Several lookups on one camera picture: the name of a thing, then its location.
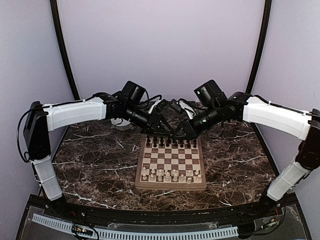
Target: marble surface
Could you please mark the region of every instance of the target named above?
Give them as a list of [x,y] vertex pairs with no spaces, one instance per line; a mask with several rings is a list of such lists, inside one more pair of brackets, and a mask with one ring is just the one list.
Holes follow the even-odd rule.
[[[172,126],[185,118],[165,108]],[[275,178],[250,124],[226,122],[222,138],[201,135],[207,188],[204,191],[152,191],[135,188],[142,134],[138,127],[121,132],[109,120],[70,126],[54,159],[68,202],[86,206],[182,211],[236,206],[259,200]],[[217,136],[221,126],[208,134]]]

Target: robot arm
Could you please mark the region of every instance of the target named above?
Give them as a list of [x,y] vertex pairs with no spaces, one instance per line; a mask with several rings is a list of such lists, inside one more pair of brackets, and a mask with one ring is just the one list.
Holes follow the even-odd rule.
[[23,135],[37,180],[49,200],[63,197],[52,165],[49,132],[86,121],[121,118],[142,128],[142,133],[172,134],[173,129],[159,110],[148,113],[137,107],[145,91],[128,81],[122,91],[113,95],[96,93],[88,99],[74,102],[42,105],[37,101],[31,105]]
[[213,125],[229,120],[262,124],[302,140],[298,155],[262,196],[263,204],[274,204],[310,171],[320,166],[320,148],[317,146],[320,139],[320,111],[296,110],[243,92],[236,92],[227,98],[213,80],[194,92],[207,109],[193,119],[181,122],[172,135],[173,140],[192,140]]

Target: white cable channel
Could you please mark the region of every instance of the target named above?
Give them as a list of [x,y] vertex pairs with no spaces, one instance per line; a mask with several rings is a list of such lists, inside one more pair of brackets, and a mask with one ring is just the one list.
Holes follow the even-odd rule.
[[[71,221],[63,221],[54,219],[48,216],[43,216],[34,213],[32,222],[55,229],[67,234],[73,234]],[[225,239],[230,237],[237,237],[238,227],[227,227],[223,229],[207,230],[207,231],[193,231],[193,232],[178,232],[178,233],[143,233],[143,232],[127,232],[127,231],[114,231],[107,229],[100,229],[95,227],[99,233],[101,240],[216,240]],[[87,237],[86,234],[78,233],[79,236]],[[90,239],[97,239],[94,232]]]

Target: chessboard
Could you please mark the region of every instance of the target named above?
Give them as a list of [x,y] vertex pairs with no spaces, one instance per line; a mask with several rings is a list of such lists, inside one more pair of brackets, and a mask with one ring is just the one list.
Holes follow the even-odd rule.
[[207,187],[201,141],[142,138],[135,187],[145,190],[201,191]]

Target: light purple wall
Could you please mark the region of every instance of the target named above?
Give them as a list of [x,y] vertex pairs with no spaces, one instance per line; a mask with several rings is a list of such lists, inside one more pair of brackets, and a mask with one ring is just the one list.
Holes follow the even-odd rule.
[[196,100],[193,90],[210,79],[228,96],[246,89],[263,0],[58,2],[83,98],[127,80],[169,100]]
[[[72,100],[56,40],[50,1],[0,2],[0,239],[15,239],[22,213],[39,185],[20,159],[16,129],[34,101]],[[52,134],[52,151],[63,129]]]
[[[301,110],[320,109],[320,1],[272,3],[254,94]],[[297,154],[299,141],[260,127],[279,170]],[[320,169],[295,189],[313,239],[320,239]]]

